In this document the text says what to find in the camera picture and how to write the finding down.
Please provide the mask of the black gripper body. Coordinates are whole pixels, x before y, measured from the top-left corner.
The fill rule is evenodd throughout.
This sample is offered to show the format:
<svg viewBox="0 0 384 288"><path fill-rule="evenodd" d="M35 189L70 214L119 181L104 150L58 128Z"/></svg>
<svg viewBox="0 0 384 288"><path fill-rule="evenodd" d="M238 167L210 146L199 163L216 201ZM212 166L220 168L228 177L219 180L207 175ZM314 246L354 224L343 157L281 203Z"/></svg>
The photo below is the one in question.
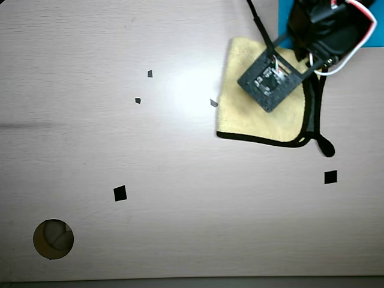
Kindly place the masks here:
<svg viewBox="0 0 384 288"><path fill-rule="evenodd" d="M345 58L374 24L368 15L373 1L294 1L287 33L298 61L309 56L331 67Z"/></svg>

